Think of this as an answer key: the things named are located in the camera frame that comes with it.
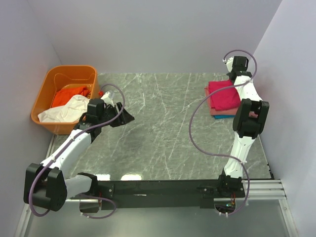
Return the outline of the magenta t shirt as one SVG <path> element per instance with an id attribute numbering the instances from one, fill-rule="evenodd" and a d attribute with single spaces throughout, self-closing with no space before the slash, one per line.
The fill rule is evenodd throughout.
<path id="1" fill-rule="evenodd" d="M 208 92 L 209 94 L 213 93 L 216 90 L 232 86 L 230 80 L 223 81 L 210 81 L 208 83 Z M 216 92 L 210 96 L 211 108 L 217 111 L 224 111 L 235 109 L 240 106 L 240 98 L 237 90 L 235 88 L 228 88 Z"/>

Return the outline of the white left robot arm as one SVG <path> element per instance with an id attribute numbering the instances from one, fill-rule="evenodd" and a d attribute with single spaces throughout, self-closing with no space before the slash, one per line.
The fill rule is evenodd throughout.
<path id="1" fill-rule="evenodd" d="M 67 199 L 77 195 L 100 196 L 96 175 L 81 172 L 74 178 L 64 176 L 104 126 L 119 127 L 135 120 L 124 106 L 124 102 L 112 105 L 103 99 L 91 99 L 66 141 L 40 164 L 27 167 L 23 201 L 36 216 L 40 214 L 35 207 L 58 211 Z"/>

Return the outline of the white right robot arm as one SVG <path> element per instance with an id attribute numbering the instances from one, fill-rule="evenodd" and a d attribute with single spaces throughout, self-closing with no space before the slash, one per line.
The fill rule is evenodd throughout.
<path id="1" fill-rule="evenodd" d="M 225 61 L 230 81 L 237 89 L 240 106 L 233 120 L 234 143 L 222 174 L 219 176 L 220 197 L 243 196 L 242 176 L 251 146 L 262 133 L 269 111 L 269 103 L 257 93 L 252 74 L 247 70 L 249 60 L 234 56 Z"/>

